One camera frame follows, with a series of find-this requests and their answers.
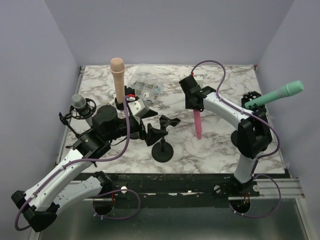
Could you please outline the black desk mic stand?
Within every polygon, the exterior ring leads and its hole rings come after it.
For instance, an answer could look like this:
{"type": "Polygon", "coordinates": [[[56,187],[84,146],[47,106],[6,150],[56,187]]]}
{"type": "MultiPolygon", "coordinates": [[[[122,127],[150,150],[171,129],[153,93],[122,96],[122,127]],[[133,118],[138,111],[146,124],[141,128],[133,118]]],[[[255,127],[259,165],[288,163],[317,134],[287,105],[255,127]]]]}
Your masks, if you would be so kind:
{"type": "MultiPolygon", "coordinates": [[[[130,97],[135,98],[135,90],[131,87],[124,86],[124,93],[125,96],[128,96],[128,99],[126,100],[126,106],[128,110],[128,115],[129,115],[129,123],[130,123],[130,139],[131,140],[137,140],[139,139],[139,132],[135,131],[135,125],[138,124],[136,119],[132,116],[131,110],[128,106],[128,103],[131,102],[130,97]]],[[[114,104],[115,108],[119,111],[124,110],[124,103],[118,103],[117,97],[114,98],[114,104]]]]}
{"type": "MultiPolygon", "coordinates": [[[[162,115],[159,119],[160,129],[163,131],[167,130],[168,126],[176,127],[181,120],[179,118],[168,118],[162,115]]],[[[170,143],[165,140],[163,136],[160,142],[157,142],[151,150],[153,159],[159,163],[168,162],[174,155],[174,149],[170,143]]]]}

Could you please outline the beige microphone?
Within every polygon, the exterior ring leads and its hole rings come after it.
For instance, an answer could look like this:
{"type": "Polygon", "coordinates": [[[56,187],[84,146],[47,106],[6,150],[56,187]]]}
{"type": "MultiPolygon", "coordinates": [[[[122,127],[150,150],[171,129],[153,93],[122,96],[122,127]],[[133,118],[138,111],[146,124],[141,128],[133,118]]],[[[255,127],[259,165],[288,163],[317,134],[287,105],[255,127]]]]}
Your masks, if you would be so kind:
{"type": "Polygon", "coordinates": [[[113,76],[113,82],[116,93],[116,101],[118,104],[122,104],[125,98],[125,64],[120,57],[112,58],[110,61],[110,71],[113,76]]]}

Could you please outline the pink microphone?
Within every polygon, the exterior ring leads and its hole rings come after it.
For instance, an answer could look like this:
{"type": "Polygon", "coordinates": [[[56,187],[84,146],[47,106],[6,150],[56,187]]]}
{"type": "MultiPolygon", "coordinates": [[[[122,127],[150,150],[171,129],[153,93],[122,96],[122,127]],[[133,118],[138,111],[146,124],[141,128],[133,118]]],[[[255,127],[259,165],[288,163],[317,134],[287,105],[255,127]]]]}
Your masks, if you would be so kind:
{"type": "Polygon", "coordinates": [[[193,110],[193,119],[194,119],[196,137],[198,140],[200,140],[202,138],[202,121],[201,121],[200,111],[196,109],[193,110]]]}

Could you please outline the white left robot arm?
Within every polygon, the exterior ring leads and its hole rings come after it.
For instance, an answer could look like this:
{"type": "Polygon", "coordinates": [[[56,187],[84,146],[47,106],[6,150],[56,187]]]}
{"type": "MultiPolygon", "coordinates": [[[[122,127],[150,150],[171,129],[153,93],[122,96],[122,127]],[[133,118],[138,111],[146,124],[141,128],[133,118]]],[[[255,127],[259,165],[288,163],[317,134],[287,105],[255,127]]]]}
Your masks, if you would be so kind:
{"type": "Polygon", "coordinates": [[[128,149],[131,134],[138,134],[147,146],[154,145],[168,132],[144,125],[143,119],[158,113],[140,101],[124,104],[124,118],[112,105],[103,105],[91,115],[90,129],[77,136],[65,158],[40,182],[26,191],[17,190],[11,199],[18,207],[14,227],[17,231],[48,228],[65,208],[88,197],[107,197],[111,191],[107,176],[96,173],[71,190],[68,184],[83,170],[96,163],[119,159],[128,149]]]}

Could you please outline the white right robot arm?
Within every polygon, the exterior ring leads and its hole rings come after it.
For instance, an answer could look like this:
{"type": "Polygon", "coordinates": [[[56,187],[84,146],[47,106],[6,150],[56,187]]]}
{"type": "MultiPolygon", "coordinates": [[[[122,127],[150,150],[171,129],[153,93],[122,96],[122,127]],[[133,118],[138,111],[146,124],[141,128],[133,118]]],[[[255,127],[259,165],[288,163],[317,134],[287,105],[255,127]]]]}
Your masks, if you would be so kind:
{"type": "Polygon", "coordinates": [[[230,191],[236,196],[243,195],[248,190],[247,182],[252,179],[258,157],[272,142],[266,113],[263,110],[253,112],[224,98],[219,99],[215,89],[200,87],[192,75],[180,80],[179,85],[185,95],[186,109],[210,111],[235,128],[231,142],[240,156],[233,174],[236,180],[230,183],[230,191]]]}

